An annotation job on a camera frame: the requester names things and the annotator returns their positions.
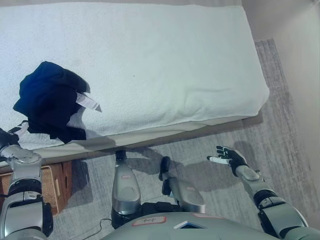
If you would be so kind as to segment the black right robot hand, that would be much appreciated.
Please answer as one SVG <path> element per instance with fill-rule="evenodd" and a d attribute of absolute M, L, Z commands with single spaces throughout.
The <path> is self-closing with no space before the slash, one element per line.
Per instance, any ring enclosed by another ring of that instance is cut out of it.
<path fill-rule="evenodd" d="M 213 163 L 228 165 L 234 172 L 238 167 L 247 165 L 245 157 L 240 152 L 222 145 L 216 146 L 216 156 L 207 156 L 206 159 Z"/>

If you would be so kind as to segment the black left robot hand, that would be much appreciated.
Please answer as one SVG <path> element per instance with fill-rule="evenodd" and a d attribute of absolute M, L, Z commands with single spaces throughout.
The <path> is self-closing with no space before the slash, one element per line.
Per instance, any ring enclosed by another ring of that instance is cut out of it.
<path fill-rule="evenodd" d="M 0 129 L 0 149 L 11 145 L 19 145 L 20 137 L 28 130 L 29 123 L 27 120 L 22 121 L 19 125 L 9 131 Z"/>

